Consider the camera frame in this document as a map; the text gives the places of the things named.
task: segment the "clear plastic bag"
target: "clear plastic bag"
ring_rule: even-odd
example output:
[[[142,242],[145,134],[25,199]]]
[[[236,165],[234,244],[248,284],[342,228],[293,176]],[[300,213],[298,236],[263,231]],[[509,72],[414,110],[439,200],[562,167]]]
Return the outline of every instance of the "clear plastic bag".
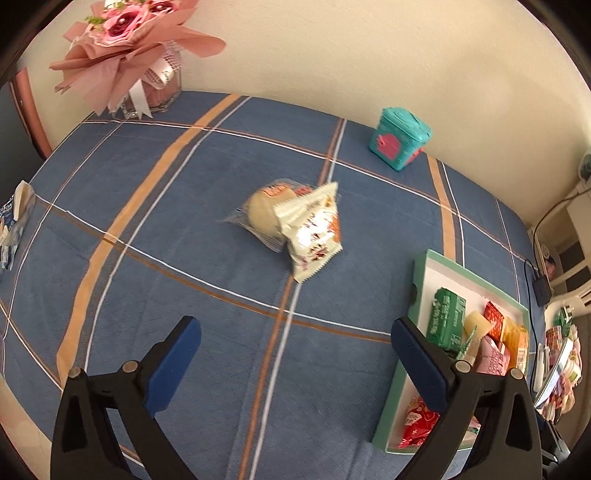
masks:
[[[12,268],[14,255],[34,203],[33,187],[22,181],[10,200],[0,207],[0,273]]]
[[[235,223],[255,235],[274,252],[285,245],[273,207],[314,191],[314,187],[289,179],[274,180],[255,191],[225,222]]]

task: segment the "cream wall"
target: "cream wall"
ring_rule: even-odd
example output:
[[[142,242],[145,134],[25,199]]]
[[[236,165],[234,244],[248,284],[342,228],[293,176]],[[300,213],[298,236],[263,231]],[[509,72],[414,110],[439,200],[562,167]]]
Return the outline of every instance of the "cream wall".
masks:
[[[53,144],[87,109],[74,93],[52,93],[60,76],[46,66],[65,53],[58,35],[90,3],[74,0],[24,57]],[[406,107],[433,128],[430,153],[527,222],[572,188],[591,142],[591,93],[516,0],[201,0],[187,26],[228,46],[211,59],[185,55],[185,89],[272,98],[367,125],[384,106]]]
[[[26,67],[39,118],[52,148],[84,118],[90,107],[76,97],[74,92],[54,93],[53,87],[63,80],[61,72],[48,68],[52,61],[61,60],[70,43],[62,35],[76,21],[90,15],[89,5],[94,1],[73,0],[31,42],[18,62]]]

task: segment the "pink rose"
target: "pink rose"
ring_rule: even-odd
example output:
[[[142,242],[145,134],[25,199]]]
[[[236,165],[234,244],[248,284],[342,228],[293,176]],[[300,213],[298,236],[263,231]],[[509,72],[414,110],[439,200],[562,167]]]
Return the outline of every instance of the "pink rose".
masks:
[[[129,5],[117,11],[103,24],[105,30],[104,41],[113,44],[116,41],[127,40],[144,21],[151,17],[147,6]]]

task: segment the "red candy wrapper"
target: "red candy wrapper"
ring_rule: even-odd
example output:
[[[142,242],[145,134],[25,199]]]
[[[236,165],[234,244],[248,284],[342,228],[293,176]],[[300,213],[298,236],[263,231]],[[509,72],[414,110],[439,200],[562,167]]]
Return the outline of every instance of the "red candy wrapper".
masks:
[[[484,309],[484,318],[486,318],[492,324],[492,330],[488,333],[488,335],[497,342],[500,342],[503,334],[505,316],[499,312],[499,309],[496,308],[492,302],[488,302]]]
[[[404,433],[398,448],[421,446],[438,420],[439,413],[429,410],[421,397],[414,397],[408,406]]]

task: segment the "teal box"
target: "teal box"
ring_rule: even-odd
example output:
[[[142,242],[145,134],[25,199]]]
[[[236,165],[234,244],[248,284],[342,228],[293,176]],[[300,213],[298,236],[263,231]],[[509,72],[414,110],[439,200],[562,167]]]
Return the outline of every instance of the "teal box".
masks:
[[[369,143],[369,149],[394,170],[400,171],[423,151],[431,138],[431,128],[420,118],[400,107],[388,107]]]

